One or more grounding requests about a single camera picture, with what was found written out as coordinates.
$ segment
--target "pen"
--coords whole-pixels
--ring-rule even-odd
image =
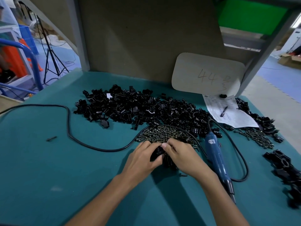
[[[225,114],[225,111],[227,110],[227,108],[228,108],[228,106],[226,106],[226,107],[224,108],[224,111],[221,113],[221,117],[223,117],[223,116],[224,116],[224,114]]]

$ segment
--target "blue electric screwdriver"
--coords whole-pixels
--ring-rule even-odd
[[[207,153],[207,160],[212,163],[214,172],[217,174],[219,177],[220,181],[222,182],[225,190],[235,202],[234,198],[234,189],[233,189],[233,184],[231,181],[231,178],[229,177],[229,174],[226,169],[226,165],[224,163],[224,158],[222,155],[221,151],[221,145],[217,140],[216,135],[211,131],[209,122],[212,120],[208,121],[208,126],[209,126],[209,133],[205,137],[205,148],[206,148],[206,153]]]

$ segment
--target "blue plastic crate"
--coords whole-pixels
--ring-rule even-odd
[[[19,25],[20,32],[22,35],[22,38],[25,40],[31,51],[34,55],[38,55],[38,49],[36,47],[35,41],[33,40],[33,37],[30,33],[29,27],[25,25]]]

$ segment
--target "shoe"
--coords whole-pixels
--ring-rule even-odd
[[[0,83],[8,83],[13,80],[14,77],[16,77],[16,75],[12,70],[2,71],[0,75]]]

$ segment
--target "tripod stand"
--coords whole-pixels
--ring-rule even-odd
[[[46,41],[46,44],[47,44],[47,47],[48,47],[47,48],[47,54],[46,54],[46,66],[45,66],[45,75],[44,75],[44,84],[46,84],[45,83],[45,81],[46,81],[46,74],[47,74],[48,71],[56,74],[57,76],[60,76],[64,70],[66,70],[67,72],[69,72],[69,71],[66,68],[66,66],[62,63],[62,61],[58,58],[58,56],[55,54],[55,52],[53,51],[53,49],[50,47],[48,39],[47,39],[47,35],[45,33],[45,29],[44,29],[44,27],[42,25],[42,22],[41,22],[41,19],[39,18],[39,16],[37,16],[37,18],[38,18],[38,21],[40,23],[40,26],[41,26],[41,29],[42,29],[42,34],[43,34],[43,36],[45,38],[45,41]],[[49,62],[48,62],[49,54],[51,56],[51,59],[53,61],[54,66],[55,66],[56,73],[49,69]],[[58,65],[57,65],[55,59],[62,64],[63,68],[62,68],[61,71],[58,69]]]

